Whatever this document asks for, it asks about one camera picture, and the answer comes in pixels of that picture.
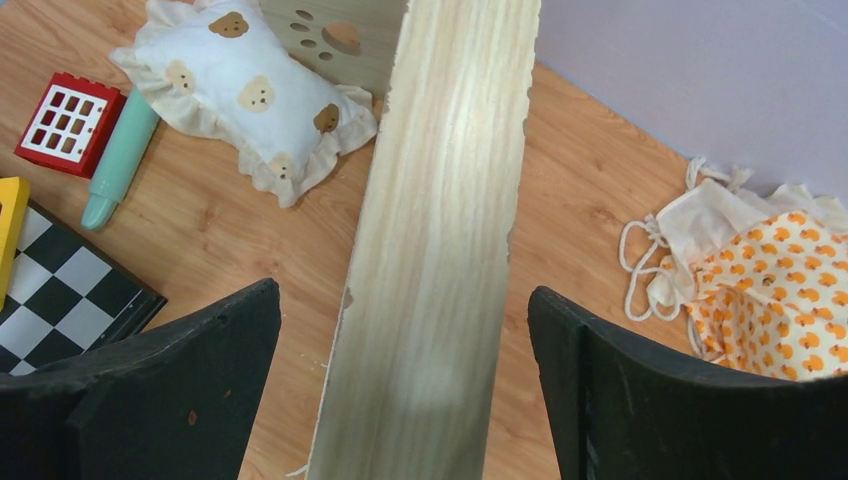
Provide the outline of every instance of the yellow toy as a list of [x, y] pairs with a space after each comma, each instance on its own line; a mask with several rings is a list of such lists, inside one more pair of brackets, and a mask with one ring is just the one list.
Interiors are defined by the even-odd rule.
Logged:
[[6, 302], [28, 200], [29, 182], [20, 177], [0, 178], [0, 310]]

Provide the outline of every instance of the wall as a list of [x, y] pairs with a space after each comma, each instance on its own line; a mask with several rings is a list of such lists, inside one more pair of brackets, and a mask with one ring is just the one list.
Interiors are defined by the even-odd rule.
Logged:
[[848, 2], [546, 0], [537, 52], [683, 155], [848, 204]]

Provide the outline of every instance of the orange patterned fabric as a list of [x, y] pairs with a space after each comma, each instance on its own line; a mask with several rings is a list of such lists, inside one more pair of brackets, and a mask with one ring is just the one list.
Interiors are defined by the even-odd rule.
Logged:
[[692, 267], [706, 360], [797, 381], [848, 372], [848, 236], [794, 211]]

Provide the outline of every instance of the pillow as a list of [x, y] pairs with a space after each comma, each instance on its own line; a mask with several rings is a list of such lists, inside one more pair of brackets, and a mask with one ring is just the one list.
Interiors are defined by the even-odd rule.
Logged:
[[281, 207], [376, 135], [371, 95], [291, 58], [257, 0], [150, 0], [147, 15], [110, 59], [171, 127], [236, 147], [239, 172]]

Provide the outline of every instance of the mint green cylinder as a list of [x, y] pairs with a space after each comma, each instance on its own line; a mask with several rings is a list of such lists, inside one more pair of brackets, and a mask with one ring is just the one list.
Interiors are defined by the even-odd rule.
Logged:
[[83, 228], [99, 230], [112, 217], [130, 188], [158, 123], [159, 115], [133, 87], [88, 185], [91, 195], [80, 222]]

